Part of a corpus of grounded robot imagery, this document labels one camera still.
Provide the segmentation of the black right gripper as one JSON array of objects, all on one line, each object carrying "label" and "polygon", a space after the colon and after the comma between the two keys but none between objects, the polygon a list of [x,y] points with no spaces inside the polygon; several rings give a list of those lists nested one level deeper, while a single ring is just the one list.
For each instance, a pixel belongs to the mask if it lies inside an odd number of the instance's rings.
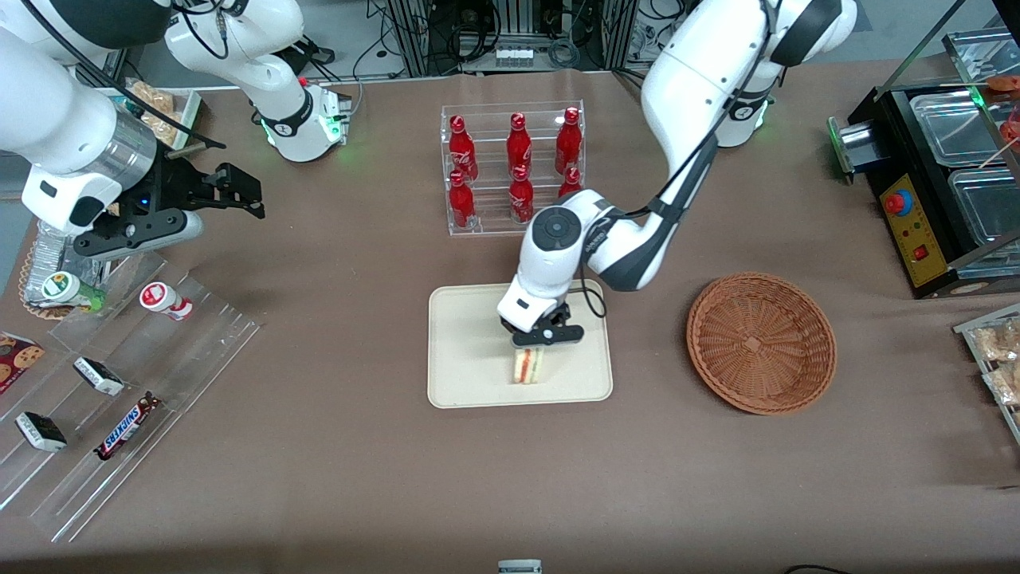
[{"label": "black right gripper", "polygon": [[211,174],[197,170],[188,159],[158,155],[142,179],[142,212],[161,210],[243,210],[266,217],[261,184],[232,163],[220,163]]}]

